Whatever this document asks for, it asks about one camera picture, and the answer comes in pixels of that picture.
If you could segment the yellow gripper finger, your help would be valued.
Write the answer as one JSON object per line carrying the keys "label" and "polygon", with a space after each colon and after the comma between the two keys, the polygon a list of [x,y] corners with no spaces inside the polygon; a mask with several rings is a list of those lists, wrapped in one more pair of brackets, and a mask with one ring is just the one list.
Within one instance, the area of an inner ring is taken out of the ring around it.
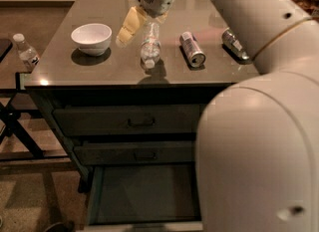
{"label": "yellow gripper finger", "polygon": [[156,20],[158,23],[163,24],[166,18],[167,18],[167,13],[164,13],[163,15],[156,17]]}
{"label": "yellow gripper finger", "polygon": [[148,14],[141,6],[132,7],[119,31],[116,44],[120,48],[126,47],[146,23],[147,18]]}

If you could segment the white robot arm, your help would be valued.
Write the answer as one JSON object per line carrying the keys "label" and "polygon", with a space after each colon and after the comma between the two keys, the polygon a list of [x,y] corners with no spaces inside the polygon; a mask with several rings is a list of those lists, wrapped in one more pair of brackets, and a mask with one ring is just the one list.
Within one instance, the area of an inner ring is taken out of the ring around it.
{"label": "white robot arm", "polygon": [[291,0],[210,0],[258,71],[198,123],[204,232],[319,231],[319,23]]}

